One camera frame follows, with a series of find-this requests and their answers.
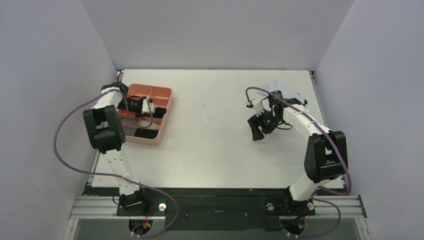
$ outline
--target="white wall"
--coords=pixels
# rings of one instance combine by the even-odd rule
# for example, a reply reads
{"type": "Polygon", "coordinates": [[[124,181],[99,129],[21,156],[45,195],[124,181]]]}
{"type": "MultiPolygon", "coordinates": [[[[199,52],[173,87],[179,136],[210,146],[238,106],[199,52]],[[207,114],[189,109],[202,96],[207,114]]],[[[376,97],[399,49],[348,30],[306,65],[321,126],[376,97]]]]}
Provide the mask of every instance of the white wall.
{"type": "MultiPolygon", "coordinates": [[[[100,93],[115,69],[79,0],[0,2],[0,239],[62,239],[87,176],[52,150],[63,116],[100,93]]],[[[81,112],[59,151],[89,168],[94,151],[81,112]]]]}
{"type": "Polygon", "coordinates": [[[356,0],[315,72],[372,239],[422,239],[424,2],[356,0]]]}
{"type": "Polygon", "coordinates": [[[81,0],[119,68],[313,70],[353,0],[81,0]]]}

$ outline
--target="white table surface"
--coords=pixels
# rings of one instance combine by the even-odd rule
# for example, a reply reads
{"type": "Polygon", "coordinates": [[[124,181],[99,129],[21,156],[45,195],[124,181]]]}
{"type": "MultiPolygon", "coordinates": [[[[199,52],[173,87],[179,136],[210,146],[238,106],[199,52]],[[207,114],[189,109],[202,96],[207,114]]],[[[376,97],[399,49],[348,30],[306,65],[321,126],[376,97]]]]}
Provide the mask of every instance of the white table surface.
{"type": "MultiPolygon", "coordinates": [[[[286,188],[304,171],[307,141],[294,129],[253,141],[245,89],[275,79],[298,91],[323,123],[308,71],[127,69],[122,82],[172,88],[173,107],[158,146],[124,143],[138,180],[158,188],[286,188]]],[[[250,98],[260,97],[256,90],[250,98]]],[[[100,154],[96,172],[112,170],[100,154]]],[[[95,176],[93,187],[117,187],[95,176]]],[[[342,188],[340,178],[325,185],[342,188]]]]}

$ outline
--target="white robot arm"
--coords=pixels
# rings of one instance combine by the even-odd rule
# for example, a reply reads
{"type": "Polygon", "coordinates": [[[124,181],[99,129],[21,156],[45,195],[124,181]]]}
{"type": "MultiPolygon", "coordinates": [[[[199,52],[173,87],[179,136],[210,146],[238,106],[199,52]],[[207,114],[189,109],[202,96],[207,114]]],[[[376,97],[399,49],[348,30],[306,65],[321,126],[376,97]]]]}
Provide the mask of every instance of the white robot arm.
{"type": "MultiPolygon", "coordinates": [[[[103,154],[114,174],[138,182],[122,150],[122,144],[125,143],[126,138],[117,113],[117,109],[126,109],[122,93],[126,96],[128,87],[121,82],[115,82],[101,88],[102,94],[106,92],[108,93],[101,97],[91,109],[85,110],[82,114],[88,138],[91,146],[103,154]]],[[[135,113],[136,117],[147,116],[150,111],[152,114],[155,113],[155,104],[148,97],[127,97],[126,101],[128,110],[135,113]]],[[[119,185],[119,201],[124,207],[144,203],[143,190],[138,185],[121,178],[116,180],[119,185]]]]}
{"type": "MultiPolygon", "coordinates": [[[[272,93],[283,99],[281,91],[272,93]]],[[[296,98],[284,99],[284,101],[300,112],[283,105],[272,96],[267,97],[270,110],[266,110],[262,104],[263,100],[265,99],[253,99],[247,103],[248,108],[255,110],[255,115],[247,121],[252,129],[254,141],[263,139],[264,134],[270,134],[279,125],[286,124],[291,125],[308,142],[304,172],[293,185],[288,187],[293,201],[308,200],[319,186],[345,173],[328,140],[313,123],[317,123],[331,137],[347,166],[346,137],[343,132],[331,131],[317,122],[315,118],[305,112],[305,107],[296,98]]]]}

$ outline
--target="metal frame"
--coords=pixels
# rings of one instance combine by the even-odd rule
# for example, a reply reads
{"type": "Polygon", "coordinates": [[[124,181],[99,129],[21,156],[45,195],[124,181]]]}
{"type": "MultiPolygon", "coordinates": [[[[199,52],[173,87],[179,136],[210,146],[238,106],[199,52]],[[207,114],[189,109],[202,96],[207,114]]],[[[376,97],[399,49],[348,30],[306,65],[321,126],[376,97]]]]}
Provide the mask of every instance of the metal frame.
{"type": "MultiPolygon", "coordinates": [[[[317,199],[330,201],[336,204],[342,218],[361,219],[366,216],[362,206],[361,197],[352,196],[316,196],[317,199]]],[[[313,201],[315,206],[315,216],[308,216],[311,219],[334,219],[338,217],[337,210],[326,203],[313,201]]],[[[143,219],[145,216],[117,216],[117,205],[112,201],[111,196],[78,196],[72,206],[69,215],[70,220],[77,219],[143,219]]],[[[149,216],[147,219],[164,219],[165,216],[149,216]]],[[[292,216],[280,219],[292,219],[292,216]]]]}
{"type": "MultiPolygon", "coordinates": [[[[321,101],[317,92],[316,83],[312,71],[309,71],[310,79],[318,100],[319,108],[322,113],[323,121],[326,126],[328,122],[321,107],[321,101]]],[[[97,167],[100,153],[96,151],[91,166],[91,171],[97,167]]],[[[91,186],[93,182],[93,175],[90,175],[87,180],[87,186],[91,186]]],[[[361,240],[370,240],[370,234],[366,223],[366,212],[359,195],[349,196],[316,196],[317,199],[323,199],[336,204],[340,211],[342,218],[355,219],[356,227],[358,229],[361,240]]],[[[314,201],[315,215],[308,216],[311,219],[336,219],[338,212],[333,207],[326,203],[314,201]]],[[[74,234],[77,230],[79,219],[143,219],[145,216],[117,216],[117,205],[113,203],[111,196],[77,196],[69,215],[69,220],[63,235],[64,240],[73,240],[74,234]]],[[[292,216],[280,216],[280,219],[291,219],[292,216]]],[[[151,220],[164,220],[165,216],[149,216],[151,220]]]]}

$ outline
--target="purple cable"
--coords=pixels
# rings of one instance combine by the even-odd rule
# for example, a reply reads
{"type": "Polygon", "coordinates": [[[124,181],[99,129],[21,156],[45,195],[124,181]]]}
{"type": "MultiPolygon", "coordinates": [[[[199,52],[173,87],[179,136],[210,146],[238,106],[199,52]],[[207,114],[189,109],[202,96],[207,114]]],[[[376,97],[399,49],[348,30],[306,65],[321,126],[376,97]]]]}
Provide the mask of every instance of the purple cable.
{"type": "Polygon", "coordinates": [[[327,138],[328,142],[330,143],[330,145],[332,146],[332,148],[334,149],[335,154],[337,155],[338,160],[341,163],[341,166],[343,167],[344,173],[346,174],[346,178],[347,178],[347,191],[346,192],[338,192],[338,191],[333,191],[329,188],[326,188],[324,186],[319,186],[319,189],[323,189],[329,193],[332,193],[334,195],[339,195],[339,196],[347,196],[351,193],[352,191],[352,179],[351,179],[351,174],[349,173],[348,167],[345,164],[345,161],[343,161],[342,155],[339,152],[339,149],[337,148],[336,144],[334,143],[334,141],[331,139],[331,137],[320,127],[320,125],[318,123],[316,123],[314,121],[314,119],[312,117],[310,117],[308,114],[300,111],[297,107],[291,105],[290,103],[284,101],[283,99],[279,98],[277,95],[273,94],[272,92],[269,92],[265,89],[262,89],[260,87],[255,87],[255,86],[250,86],[248,88],[246,88],[246,97],[247,97],[247,101],[250,102],[250,98],[248,95],[248,90],[250,89],[256,89],[259,91],[262,91],[264,93],[267,93],[268,95],[276,98],[278,101],[282,102],[282,104],[286,105],[289,108],[292,108],[293,110],[295,110],[298,113],[301,113],[303,116],[305,116],[307,119],[309,119],[313,125],[315,125],[315,127],[325,136],[325,138],[327,138]]]}
{"type": "MultiPolygon", "coordinates": [[[[118,175],[118,174],[114,174],[114,173],[104,173],[104,172],[92,172],[92,171],[86,171],[86,170],[81,170],[81,169],[78,169],[78,168],[76,168],[76,167],[73,167],[73,166],[71,166],[71,165],[69,165],[65,160],[63,160],[63,158],[59,155],[59,152],[58,152],[58,147],[57,147],[57,140],[58,140],[58,134],[59,134],[59,131],[61,130],[61,127],[63,126],[63,124],[65,123],[65,121],[73,114],[73,113],[75,113],[78,109],[80,109],[80,108],[82,108],[82,107],[84,107],[84,106],[87,106],[87,105],[89,105],[89,104],[91,104],[92,102],[94,102],[94,101],[96,101],[96,100],[98,100],[99,98],[101,98],[101,97],[103,97],[104,95],[106,95],[106,94],[108,94],[109,92],[119,92],[119,93],[121,93],[121,95],[122,95],[122,98],[123,98],[123,100],[125,101],[125,110],[126,110],[126,114],[128,115],[128,118],[130,118],[130,113],[129,113],[129,111],[128,111],[128,102],[127,102],[127,96],[125,96],[125,94],[122,92],[122,91],[120,91],[120,90],[118,90],[118,89],[111,89],[111,90],[109,90],[109,91],[106,91],[106,92],[104,92],[104,93],[102,93],[101,95],[99,95],[99,96],[97,96],[97,97],[95,97],[94,99],[92,99],[92,100],[90,100],[90,101],[88,101],[88,102],[86,102],[86,103],[83,103],[83,104],[81,104],[81,105],[79,105],[79,106],[77,106],[76,108],[74,108],[72,111],[70,111],[70,113],[68,113],[63,119],[62,119],[62,121],[59,123],[59,126],[57,126],[57,128],[56,128],[56,131],[54,132],[54,137],[53,137],[53,151],[54,151],[54,154],[56,155],[56,157],[57,157],[57,159],[63,164],[63,165],[65,165],[67,168],[69,168],[69,169],[71,169],[71,170],[74,170],[75,172],[78,172],[78,173],[82,173],[82,174],[89,174],[89,175],[99,175],[99,176],[111,176],[111,177],[115,177],[115,178],[120,178],[120,179],[124,179],[125,181],[127,181],[127,182],[129,182],[129,183],[132,183],[132,184],[135,184],[135,185],[138,185],[138,186],[140,186],[140,187],[142,187],[142,188],[146,188],[146,189],[150,189],[150,190],[153,190],[153,191],[155,191],[155,192],[157,192],[157,193],[160,193],[160,194],[162,194],[162,195],[165,195],[166,197],[168,197],[174,204],[175,204],[175,207],[176,207],[176,214],[175,214],[175,217],[172,219],[172,221],[167,225],[167,226],[165,226],[162,230],[160,230],[160,231],[158,231],[157,233],[155,233],[155,234],[152,234],[152,235],[149,235],[149,236],[140,236],[141,238],[152,238],[152,237],[155,237],[155,236],[157,236],[157,235],[159,235],[159,234],[161,234],[161,233],[163,233],[165,230],[167,230],[176,220],[177,220],[177,217],[178,217],[178,215],[179,215],[179,213],[180,213],[180,206],[178,205],[178,203],[177,203],[177,201],[172,197],[172,196],[170,196],[168,193],[166,193],[166,192],[164,192],[164,191],[162,191],[162,190],[159,190],[159,189],[157,189],[157,188],[154,188],[154,187],[151,187],[151,186],[147,186],[147,185],[144,185],[144,184],[141,184],[141,183],[139,183],[139,182],[136,182],[136,181],[133,181],[133,180],[131,180],[131,179],[128,179],[128,178],[126,178],[126,177],[123,177],[123,176],[121,176],[121,175],[118,175]]],[[[148,110],[149,110],[149,112],[150,112],[150,125],[149,126],[137,126],[137,127],[139,127],[139,128],[148,128],[148,127],[150,127],[152,124],[153,124],[153,113],[152,113],[152,110],[151,110],[151,108],[150,108],[150,105],[148,104],[147,105],[148,106],[148,110]]]]}
{"type": "MultiPolygon", "coordinates": [[[[330,204],[333,207],[335,207],[335,209],[337,209],[337,212],[338,212],[337,223],[334,225],[334,227],[332,227],[330,230],[328,230],[326,232],[319,233],[319,234],[310,234],[310,235],[297,235],[298,238],[319,238],[319,237],[323,237],[325,235],[328,235],[328,234],[334,232],[334,230],[336,230],[339,227],[340,221],[342,220],[342,214],[340,212],[340,208],[337,205],[335,205],[332,202],[329,202],[329,201],[326,201],[326,200],[322,200],[322,199],[317,199],[317,198],[314,198],[314,197],[312,197],[312,199],[315,200],[315,201],[318,201],[318,202],[330,204]]],[[[290,236],[296,237],[295,234],[292,234],[292,233],[288,232],[284,227],[283,227],[283,229],[285,230],[286,233],[290,234],[290,236]]]]}

